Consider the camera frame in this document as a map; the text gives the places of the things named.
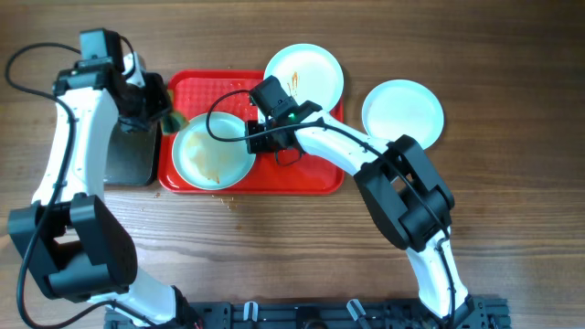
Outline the green yellow sponge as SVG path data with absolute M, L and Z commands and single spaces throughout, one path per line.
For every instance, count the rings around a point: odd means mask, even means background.
M 167 91 L 168 96 L 168 111 L 161 118 L 160 126 L 163 135 L 172 135 L 185 129 L 189 125 L 189 120 L 186 116 L 178 111 L 174 106 L 174 92 Z

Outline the light blue plate bottom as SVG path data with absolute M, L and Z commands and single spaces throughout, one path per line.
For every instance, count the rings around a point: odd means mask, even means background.
M 244 141 L 231 139 L 244 134 L 244 122 L 233 114 L 214 112 L 193 118 L 175 137 L 172 162 L 178 175 L 202 190 L 221 190 L 248 175 L 256 155 Z

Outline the light blue plate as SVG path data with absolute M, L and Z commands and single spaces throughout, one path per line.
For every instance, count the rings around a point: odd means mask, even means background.
M 294 44 L 277 52 L 264 70 L 273 76 L 298 104 L 312 101 L 331 111 L 342 97 L 345 78 L 337 59 L 314 44 Z
M 193 118 L 175 137 L 172 162 L 178 175 L 202 190 L 221 190 L 248 175 L 256 155 L 244 141 L 231 139 L 244 134 L 244 122 L 233 114 L 214 112 Z
M 370 136 L 396 141 L 406 134 L 428 149 L 439 140 L 445 117 L 439 99 L 424 85 L 389 80 L 366 96 L 362 123 Z

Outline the light blue plate top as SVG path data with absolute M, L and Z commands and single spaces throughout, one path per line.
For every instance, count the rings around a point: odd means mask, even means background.
M 277 52 L 264 70 L 273 76 L 298 104 L 312 101 L 331 111 L 342 97 L 345 78 L 337 59 L 314 44 L 294 44 Z

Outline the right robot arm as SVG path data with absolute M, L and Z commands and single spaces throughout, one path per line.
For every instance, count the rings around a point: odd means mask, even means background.
M 407 253 L 422 305 L 443 325 L 460 325 L 471 308 L 452 254 L 454 197 L 419 143 L 361 133 L 312 101 L 298 103 L 273 76 L 249 95 L 265 117 L 246 128 L 252 152 L 295 148 L 353 176 L 379 232 Z

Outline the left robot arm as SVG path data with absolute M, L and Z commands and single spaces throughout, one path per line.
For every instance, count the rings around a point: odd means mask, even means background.
M 183 294 L 139 268 L 131 236 L 104 203 L 112 132 L 176 133 L 186 127 L 160 75 L 143 69 L 126 37 L 97 28 L 80 34 L 80 59 L 62 70 L 48 97 L 57 124 L 48 165 L 28 207 L 8 216 L 22 258 L 17 310 L 26 324 L 25 282 L 49 299 L 107 306 L 142 328 L 198 328 Z

